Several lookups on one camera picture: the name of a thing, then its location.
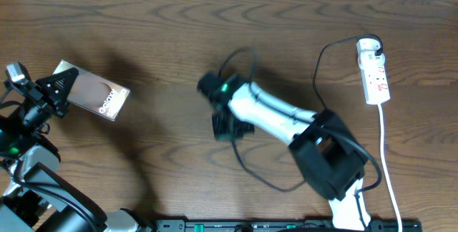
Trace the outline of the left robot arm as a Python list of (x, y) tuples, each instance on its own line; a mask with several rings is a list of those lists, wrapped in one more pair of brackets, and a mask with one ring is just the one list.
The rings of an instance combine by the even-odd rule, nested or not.
[(67, 114), (67, 97), (78, 74), (71, 68), (32, 81), (20, 63), (7, 67), (6, 90), (16, 90), (24, 101), (1, 100), (1, 108), (16, 108), (1, 118), (1, 168), (11, 178), (1, 196), (2, 231), (154, 230), (125, 208), (105, 213), (56, 173), (61, 157), (45, 137), (48, 120)]

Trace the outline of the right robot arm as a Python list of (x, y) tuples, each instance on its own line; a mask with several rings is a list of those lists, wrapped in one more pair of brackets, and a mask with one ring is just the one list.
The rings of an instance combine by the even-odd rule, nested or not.
[(234, 144), (256, 128), (264, 130), (287, 145), (303, 179), (328, 200), (335, 228), (369, 227), (371, 218), (362, 198), (369, 158), (334, 112), (295, 107), (238, 74), (224, 79), (208, 72), (197, 90), (214, 109), (216, 140)]

